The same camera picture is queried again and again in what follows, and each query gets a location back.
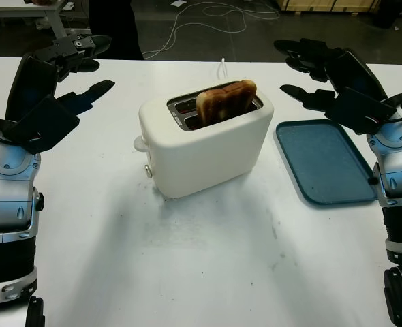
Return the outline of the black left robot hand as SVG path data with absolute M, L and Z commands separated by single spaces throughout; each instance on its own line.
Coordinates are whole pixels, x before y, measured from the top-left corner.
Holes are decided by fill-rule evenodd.
M 0 142 L 40 153 L 75 129 L 79 115 L 92 109 L 93 102 L 114 82 L 103 80 L 84 93 L 55 97 L 57 84 L 70 73 L 98 70 L 95 58 L 109 49 L 111 40 L 107 35 L 71 35 L 25 54 L 10 89 L 5 117 L 0 119 Z

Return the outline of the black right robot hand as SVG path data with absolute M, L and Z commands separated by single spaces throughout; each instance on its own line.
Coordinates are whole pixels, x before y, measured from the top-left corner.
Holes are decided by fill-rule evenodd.
M 286 56 L 286 64 L 292 69 L 333 86 L 333 91 L 318 89 L 313 93 L 294 85 L 281 86 L 283 92 L 307 109 L 325 112 L 347 88 L 379 102 L 388 98 L 373 72 L 350 49 L 329 48 L 323 41 L 306 38 L 276 40 L 274 47 Z

